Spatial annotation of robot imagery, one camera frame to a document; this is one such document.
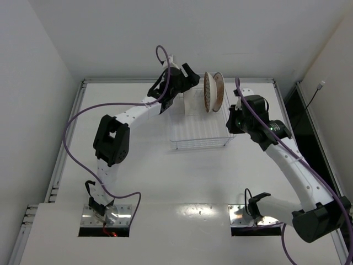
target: gray wall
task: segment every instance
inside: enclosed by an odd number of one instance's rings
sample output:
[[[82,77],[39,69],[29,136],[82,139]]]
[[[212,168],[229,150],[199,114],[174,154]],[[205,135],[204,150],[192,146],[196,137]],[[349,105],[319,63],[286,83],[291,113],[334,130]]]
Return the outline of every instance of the gray wall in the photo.
[[[162,44],[196,72],[301,79],[348,0],[29,0],[62,59],[87,76],[159,76]]]
[[[346,195],[353,201],[353,8],[316,59],[303,82],[308,102],[317,84],[326,85],[318,92],[311,114],[327,147],[336,175]]]
[[[27,0],[0,8],[0,264],[44,199],[78,82]]]

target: white table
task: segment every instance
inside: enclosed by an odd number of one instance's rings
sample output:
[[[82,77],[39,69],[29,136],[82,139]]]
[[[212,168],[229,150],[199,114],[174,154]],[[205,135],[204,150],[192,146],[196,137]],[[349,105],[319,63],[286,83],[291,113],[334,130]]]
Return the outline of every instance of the white table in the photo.
[[[105,102],[138,102],[150,85],[89,83],[81,109]],[[273,83],[242,87],[268,100],[271,119],[287,123]],[[226,88],[231,96],[234,85],[227,83]],[[92,143],[100,118],[127,108],[103,107],[78,118],[70,150],[94,171]],[[299,203],[275,163],[245,134],[223,148],[172,151],[167,120],[167,114],[155,117],[131,134],[129,155],[119,169],[115,194],[142,193],[130,237],[78,237],[83,204],[88,201],[84,182],[92,177],[68,158],[55,204],[38,208],[21,265],[290,264],[279,236],[232,237],[229,226],[227,205],[243,204],[245,188],[253,195],[269,192]],[[136,202],[137,197],[116,200]],[[298,264],[340,264],[331,235],[307,244],[288,227],[286,242]]]

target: white wire dish rack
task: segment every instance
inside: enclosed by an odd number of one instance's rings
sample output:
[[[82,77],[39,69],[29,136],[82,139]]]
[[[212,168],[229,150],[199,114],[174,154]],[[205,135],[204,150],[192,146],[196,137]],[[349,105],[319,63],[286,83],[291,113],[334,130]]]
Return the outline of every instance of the white wire dish rack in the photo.
[[[184,95],[174,99],[170,107],[170,143],[172,149],[198,149],[225,146],[235,135],[228,132],[229,100],[224,90],[223,104],[218,112],[206,112],[203,86],[188,91],[188,105],[185,112]]]

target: brown plate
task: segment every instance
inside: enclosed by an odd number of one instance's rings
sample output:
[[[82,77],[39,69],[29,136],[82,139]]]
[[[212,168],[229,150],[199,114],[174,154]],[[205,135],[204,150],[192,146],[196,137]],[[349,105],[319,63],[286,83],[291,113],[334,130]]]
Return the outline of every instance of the brown plate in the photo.
[[[224,78],[221,73],[216,73],[213,76],[213,79],[216,81],[216,86],[217,86],[217,99],[216,103],[213,106],[213,111],[217,112],[220,110],[222,103],[223,103],[223,97],[224,97]]]

